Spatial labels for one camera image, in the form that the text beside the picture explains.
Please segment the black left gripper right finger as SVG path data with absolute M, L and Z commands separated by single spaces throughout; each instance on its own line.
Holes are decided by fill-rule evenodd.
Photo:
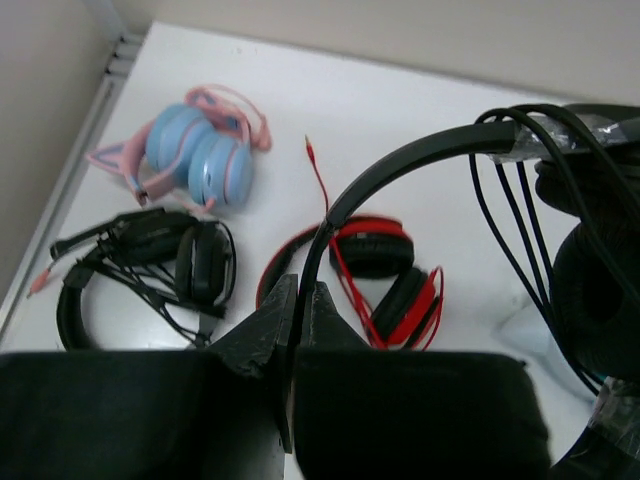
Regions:
M 344 360 L 372 352 L 341 316 L 325 282 L 316 282 L 305 300 L 298 360 Z

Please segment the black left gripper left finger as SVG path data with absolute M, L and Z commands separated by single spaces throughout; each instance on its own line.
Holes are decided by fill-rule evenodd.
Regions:
M 288 403 L 291 390 L 294 324 L 298 276 L 285 274 L 246 319 L 207 351 L 234 374 L 265 384 L 267 398 L 284 451 L 293 451 Z

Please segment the black taped headphones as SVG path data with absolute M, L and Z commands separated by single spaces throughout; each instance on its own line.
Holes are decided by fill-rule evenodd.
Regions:
M 294 449 L 307 479 L 635 479 L 639 475 L 639 111 L 606 104 L 496 108 L 416 140 L 363 172 L 318 226 L 295 319 L 321 256 L 371 196 L 441 160 L 497 170 L 536 163 L 510 208 L 530 263 L 518 278 L 574 374 L 597 393 L 569 451 L 552 462 L 533 384 L 499 354 L 299 345 Z

